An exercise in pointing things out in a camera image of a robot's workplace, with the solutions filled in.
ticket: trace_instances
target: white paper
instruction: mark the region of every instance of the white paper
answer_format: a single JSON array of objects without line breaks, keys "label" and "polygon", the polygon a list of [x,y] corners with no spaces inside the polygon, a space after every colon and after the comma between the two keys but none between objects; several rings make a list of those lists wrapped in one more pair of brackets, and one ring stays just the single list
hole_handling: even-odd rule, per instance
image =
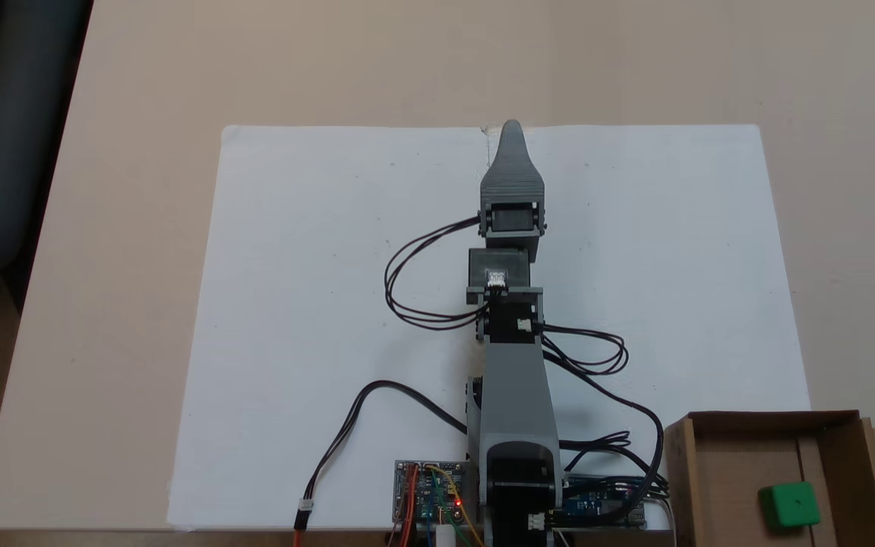
[{"label": "white paper", "polygon": [[[754,125],[535,128],[548,231],[532,281],[546,321],[621,334],[603,384],[664,425],[696,409],[809,409],[760,133]],[[403,243],[469,217],[497,135],[477,128],[223,132],[168,522],[288,527],[362,385],[406,382],[464,420],[472,329],[400,322],[383,269]],[[396,294],[464,311],[476,229],[441,240]],[[608,351],[554,337],[572,356]],[[561,438],[649,420],[548,365]],[[465,436],[402,394],[369,396],[317,484],[310,527],[389,529],[394,460],[462,460]],[[563,453],[568,461],[573,453]],[[639,474],[622,457],[577,472]],[[652,527],[666,527],[655,510]]]}]

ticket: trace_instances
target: cardboard box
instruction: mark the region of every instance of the cardboard box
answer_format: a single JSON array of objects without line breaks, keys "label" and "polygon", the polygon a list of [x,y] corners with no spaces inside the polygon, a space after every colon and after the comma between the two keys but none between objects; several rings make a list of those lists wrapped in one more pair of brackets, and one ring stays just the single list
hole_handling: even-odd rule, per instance
[{"label": "cardboard box", "polygon": [[[875,547],[875,428],[857,411],[688,413],[664,450],[680,547]],[[797,481],[822,522],[769,532],[758,491]]]}]

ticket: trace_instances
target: green block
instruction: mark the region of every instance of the green block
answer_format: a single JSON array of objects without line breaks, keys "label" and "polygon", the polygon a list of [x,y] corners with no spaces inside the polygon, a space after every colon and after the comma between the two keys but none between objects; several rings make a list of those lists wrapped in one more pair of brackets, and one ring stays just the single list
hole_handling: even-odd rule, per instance
[{"label": "green block", "polygon": [[787,482],[760,489],[758,501],[761,502],[765,523],[771,530],[819,523],[819,503],[816,503],[816,492],[813,492],[809,482]]}]

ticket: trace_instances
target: gray robotic arm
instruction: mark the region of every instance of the gray robotic arm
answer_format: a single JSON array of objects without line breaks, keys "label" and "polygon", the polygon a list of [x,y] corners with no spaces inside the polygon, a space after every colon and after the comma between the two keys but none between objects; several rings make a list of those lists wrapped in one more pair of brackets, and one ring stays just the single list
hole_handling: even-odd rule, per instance
[{"label": "gray robotic arm", "polygon": [[501,129],[495,160],[482,180],[479,233],[469,250],[468,302],[484,309],[485,371],[469,382],[469,452],[479,467],[485,544],[552,544],[536,515],[562,503],[562,465],[545,377],[542,290],[531,286],[545,233],[545,183],[529,158],[521,125]]}]

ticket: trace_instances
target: beige table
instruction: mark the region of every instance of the beige table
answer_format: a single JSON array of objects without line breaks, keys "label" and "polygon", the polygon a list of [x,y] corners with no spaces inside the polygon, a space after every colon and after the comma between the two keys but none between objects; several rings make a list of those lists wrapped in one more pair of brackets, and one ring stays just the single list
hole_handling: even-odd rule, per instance
[{"label": "beige table", "polygon": [[225,125],[511,117],[760,125],[813,407],[875,420],[875,1],[97,0],[0,418],[0,527],[166,526]]}]

